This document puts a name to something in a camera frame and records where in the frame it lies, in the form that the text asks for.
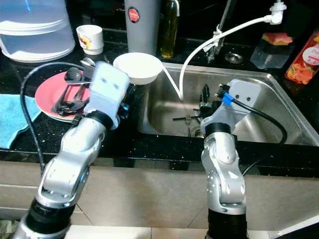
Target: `white cup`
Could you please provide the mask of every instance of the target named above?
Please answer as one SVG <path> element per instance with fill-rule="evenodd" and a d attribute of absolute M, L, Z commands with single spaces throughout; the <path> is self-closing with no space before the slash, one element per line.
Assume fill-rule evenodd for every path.
<path fill-rule="evenodd" d="M 79 42 L 84 52 L 89 55 L 98 55 L 103 52 L 102 28 L 96 25 L 82 25 L 76 28 Z"/>

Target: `blue towel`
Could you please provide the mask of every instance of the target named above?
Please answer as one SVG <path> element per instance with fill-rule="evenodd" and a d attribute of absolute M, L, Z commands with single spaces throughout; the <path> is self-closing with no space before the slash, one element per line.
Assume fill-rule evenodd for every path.
<path fill-rule="evenodd" d="M 34 121 L 41 110 L 32 97 L 26 96 L 25 103 Z M 0 94 L 0 148 L 10 148 L 15 137 L 27 127 L 20 104 L 20 95 Z"/>

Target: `stainless steel sink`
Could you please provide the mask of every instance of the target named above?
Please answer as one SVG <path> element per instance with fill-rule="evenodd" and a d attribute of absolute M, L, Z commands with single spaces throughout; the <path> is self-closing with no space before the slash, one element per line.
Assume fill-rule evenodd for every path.
<path fill-rule="evenodd" d="M 164 64 L 178 85 L 182 65 Z M 311 127 L 274 77 L 267 73 L 188 66 L 184 76 L 184 102 L 178 99 L 167 77 L 162 72 L 146 88 L 144 105 L 139 122 L 139 131 L 150 134 L 187 136 L 188 126 L 183 120 L 173 118 L 194 116 L 199 105 L 200 92 L 207 84 L 211 95 L 217 92 L 219 84 L 227 84 L 232 79 L 240 79 L 261 86 L 261 93 L 255 108 L 278 120 L 287 130 L 287 144 L 319 145 L 319 135 Z M 199 123 L 192 119 L 192 136 L 199 132 Z M 276 126 L 250 114 L 236 124 L 233 132 L 241 141 L 279 142 L 281 132 Z"/>

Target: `white bowl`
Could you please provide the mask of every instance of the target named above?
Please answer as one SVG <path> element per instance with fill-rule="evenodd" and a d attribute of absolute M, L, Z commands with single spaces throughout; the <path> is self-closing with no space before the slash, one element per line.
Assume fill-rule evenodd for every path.
<path fill-rule="evenodd" d="M 128 74 L 130 82 L 135 85 L 151 83 L 163 69 L 163 64 L 159 59 L 140 52 L 118 56 L 115 58 L 113 66 Z"/>

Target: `white hose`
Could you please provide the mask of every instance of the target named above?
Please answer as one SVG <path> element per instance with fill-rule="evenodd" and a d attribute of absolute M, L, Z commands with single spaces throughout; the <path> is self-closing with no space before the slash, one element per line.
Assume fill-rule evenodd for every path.
<path fill-rule="evenodd" d="M 170 73 L 168 72 L 168 70 L 164 66 L 163 66 L 163 71 L 166 74 L 166 76 L 168 77 L 170 84 L 173 86 L 174 90 L 176 91 L 176 94 L 178 95 L 179 98 L 181 98 L 180 91 L 179 91 L 177 85 L 175 84 L 173 78 L 170 76 Z"/>
<path fill-rule="evenodd" d="M 207 46 L 208 44 L 211 44 L 212 42 L 218 40 L 219 38 L 225 37 L 225 36 L 227 36 L 227 35 L 229 35 L 229 34 L 235 32 L 235 31 L 238 31 L 238 30 L 240 30 L 240 29 L 243 29 L 243 28 L 245 28 L 245 27 L 247 27 L 247 26 L 250 26 L 250 25 L 253 25 L 253 24 L 255 24 L 255 23 L 259 23 L 259 22 L 263 22 L 263 21 L 264 21 L 264 22 L 270 22 L 271 19 L 272 19 L 272 16 L 271 16 L 271 15 L 267 15 L 267 16 L 264 16 L 264 17 L 260 17 L 260 18 L 257 18 L 257 19 L 254 19 L 254 20 L 245 22 L 245 23 L 243 23 L 243 24 L 241 24 L 241 25 L 239 25 L 239 26 L 236 26 L 236 27 L 234 27 L 234 28 L 232 28 L 232 29 L 230 29 L 230 30 L 228 30 L 228 31 L 223 32 L 222 34 L 219 34 L 219 35 L 217 35 L 217 36 L 215 36 L 215 37 L 209 39 L 208 41 L 206 41 L 206 42 L 204 42 L 203 44 L 201 44 L 200 46 L 198 46 L 198 47 L 187 57 L 187 59 L 185 60 L 185 62 L 184 62 L 184 64 L 183 64 L 183 67 L 182 67 L 182 69 L 181 69 L 181 71 L 180 71 L 180 75 L 179 75 L 179 91 L 178 91 L 178 88 L 177 88 L 177 87 L 176 87 L 176 89 L 175 89 L 175 87 L 174 87 L 175 83 L 174 83 L 174 81 L 172 81 L 172 80 L 170 79 L 170 82 L 171 82 L 171 83 L 172 83 L 172 82 L 174 83 L 174 85 L 173 85 L 173 83 L 172 83 L 172 85 L 173 85 L 173 87 L 174 87 L 174 89 L 175 89 L 175 91 L 176 91 L 178 97 L 180 98 L 180 100 L 182 101 L 182 100 L 184 99 L 184 95 L 183 95 L 183 78 L 184 78 L 184 73 L 185 73 L 186 67 L 187 67 L 187 65 L 189 64 L 189 62 L 191 61 L 191 59 L 192 59 L 201 49 L 203 49 L 203 48 L 204 48 L 205 46 Z"/>

